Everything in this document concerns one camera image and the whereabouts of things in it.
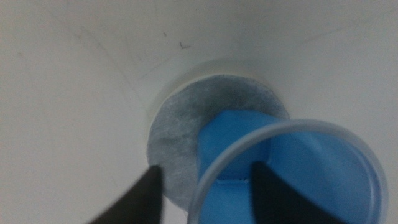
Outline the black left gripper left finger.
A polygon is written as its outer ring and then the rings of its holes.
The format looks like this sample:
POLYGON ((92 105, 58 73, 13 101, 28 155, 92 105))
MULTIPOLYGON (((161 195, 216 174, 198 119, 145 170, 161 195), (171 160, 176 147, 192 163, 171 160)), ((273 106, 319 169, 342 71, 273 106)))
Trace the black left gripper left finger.
POLYGON ((161 167, 150 166, 119 200, 94 218, 92 224, 160 224, 163 175, 161 167))

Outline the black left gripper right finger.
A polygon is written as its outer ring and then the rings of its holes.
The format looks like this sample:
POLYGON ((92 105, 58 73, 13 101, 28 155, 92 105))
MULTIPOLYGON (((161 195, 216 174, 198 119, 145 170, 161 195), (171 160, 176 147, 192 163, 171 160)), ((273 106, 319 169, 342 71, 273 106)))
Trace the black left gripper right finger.
POLYGON ((256 223, 343 223, 298 193, 261 161, 251 165, 251 203, 256 223))

